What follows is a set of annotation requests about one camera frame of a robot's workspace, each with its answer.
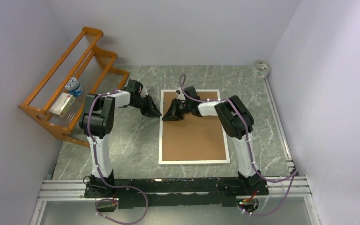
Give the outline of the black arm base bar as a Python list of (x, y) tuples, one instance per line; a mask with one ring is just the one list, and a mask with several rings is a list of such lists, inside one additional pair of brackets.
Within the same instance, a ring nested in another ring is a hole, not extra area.
[(110, 198), (119, 209), (157, 206), (221, 205), (235, 207), (237, 201), (252, 195), (268, 195), (268, 184), (261, 180), (247, 188), (239, 177), (114, 179), (114, 187), (86, 183), (87, 199)]

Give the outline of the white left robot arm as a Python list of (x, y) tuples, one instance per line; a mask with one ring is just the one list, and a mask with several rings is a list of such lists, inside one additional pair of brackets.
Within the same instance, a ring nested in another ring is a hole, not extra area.
[(129, 80), (121, 90), (89, 93), (84, 102), (79, 126), (87, 136), (93, 160), (90, 183), (97, 186), (97, 191), (104, 197), (111, 196), (116, 186), (106, 137), (113, 129), (115, 110), (129, 106), (139, 109), (145, 117), (162, 116), (148, 90), (136, 80)]

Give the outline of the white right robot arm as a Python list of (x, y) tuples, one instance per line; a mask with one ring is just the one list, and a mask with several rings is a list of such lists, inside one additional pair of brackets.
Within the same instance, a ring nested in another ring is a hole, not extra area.
[(249, 195), (257, 188), (262, 179), (257, 175), (259, 171), (253, 159), (254, 153), (249, 143), (249, 135), (253, 131), (254, 118), (237, 95), (224, 100), (202, 100), (193, 86), (176, 90), (169, 109), (164, 114), (163, 121), (179, 121), (185, 114), (197, 117), (218, 117), (222, 128), (235, 146), (238, 158), (239, 189)]

